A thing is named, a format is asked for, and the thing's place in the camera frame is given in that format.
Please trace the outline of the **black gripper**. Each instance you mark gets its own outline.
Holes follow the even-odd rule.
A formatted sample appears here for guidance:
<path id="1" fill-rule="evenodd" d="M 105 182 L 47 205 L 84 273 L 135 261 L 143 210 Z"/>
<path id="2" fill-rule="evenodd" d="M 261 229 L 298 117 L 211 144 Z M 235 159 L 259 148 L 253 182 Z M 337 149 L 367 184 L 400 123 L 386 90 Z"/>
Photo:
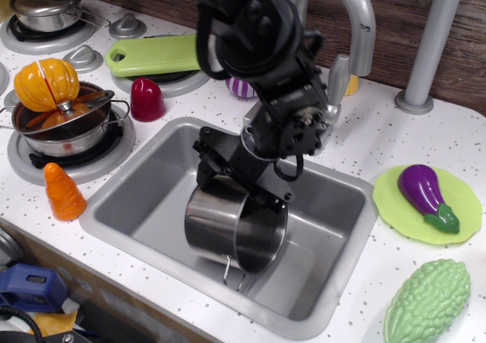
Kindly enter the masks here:
<path id="1" fill-rule="evenodd" d="M 248 194 L 252 211 L 280 212 L 293 201 L 289 182 L 273 170 L 273 162 L 252 155 L 239 135 L 202 127 L 193 148 L 199 153 L 197 185 L 207 190 L 217 176 L 231 178 Z"/>

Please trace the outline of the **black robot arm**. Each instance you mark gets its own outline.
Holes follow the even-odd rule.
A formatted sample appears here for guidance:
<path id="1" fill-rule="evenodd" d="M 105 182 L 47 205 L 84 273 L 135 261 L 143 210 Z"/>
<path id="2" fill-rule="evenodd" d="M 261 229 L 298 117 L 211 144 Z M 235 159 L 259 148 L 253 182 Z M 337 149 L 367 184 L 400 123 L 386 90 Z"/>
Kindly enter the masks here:
<path id="1" fill-rule="evenodd" d="M 281 212 L 306 155 L 323 146 L 327 95 L 314 64 L 323 38 L 301 25 L 289 0 L 196 0 L 197 59 L 215 80 L 250 84 L 260 110 L 238 136 L 203 127 L 194 143 L 197 184 L 227 176 L 252 202 Z"/>

